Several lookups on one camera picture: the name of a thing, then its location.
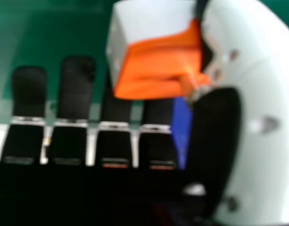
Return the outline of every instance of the green surface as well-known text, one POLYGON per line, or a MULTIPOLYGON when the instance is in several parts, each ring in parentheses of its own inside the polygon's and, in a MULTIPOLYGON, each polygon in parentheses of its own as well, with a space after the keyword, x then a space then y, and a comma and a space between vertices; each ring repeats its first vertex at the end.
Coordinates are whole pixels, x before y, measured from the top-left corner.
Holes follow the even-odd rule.
MULTIPOLYGON (((91 119, 98 119, 107 71, 105 44, 114 2, 116 0, 0 0, 0 123, 9 122, 10 76, 21 65, 46 68, 47 118, 53 122, 60 65, 67 55, 89 55, 97 61, 91 119)), ((263 2, 289 25, 289 0, 263 2)), ((141 104, 135 105, 132 119, 138 120, 141 104)))

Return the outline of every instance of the white and orange object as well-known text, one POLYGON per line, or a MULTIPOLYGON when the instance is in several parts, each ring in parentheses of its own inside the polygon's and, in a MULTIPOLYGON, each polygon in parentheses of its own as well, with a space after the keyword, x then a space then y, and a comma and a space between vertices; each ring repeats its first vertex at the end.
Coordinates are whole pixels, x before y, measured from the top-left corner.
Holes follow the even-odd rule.
POLYGON ((190 96, 200 72, 201 40, 193 0, 123 0, 113 6, 107 58, 121 99, 190 96))

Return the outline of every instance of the black rectangular object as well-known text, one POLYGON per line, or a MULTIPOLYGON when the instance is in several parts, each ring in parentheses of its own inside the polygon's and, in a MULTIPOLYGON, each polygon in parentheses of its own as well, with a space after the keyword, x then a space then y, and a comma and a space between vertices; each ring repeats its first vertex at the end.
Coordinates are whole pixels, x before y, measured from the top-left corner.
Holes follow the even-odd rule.
POLYGON ((85 165, 87 129, 55 127, 48 149, 50 165, 85 165))
POLYGON ((110 76, 107 77, 101 105, 100 121, 130 122, 132 102, 114 97, 110 76))
POLYGON ((142 124, 171 125, 174 99, 146 100, 143 107, 142 124))
POLYGON ((149 169, 152 165, 177 167, 177 151, 171 134, 140 134, 139 167, 149 169))
POLYGON ((61 69, 57 117, 88 119, 96 66, 89 56, 69 56, 61 69))
POLYGON ((96 166, 118 163, 132 166, 131 133, 128 131, 99 131, 96 142, 96 166))
POLYGON ((19 67, 12 74, 13 115, 44 117, 47 75, 39 67, 19 67))
POLYGON ((43 136, 43 126, 11 125, 2 149, 1 163, 39 164, 43 136))

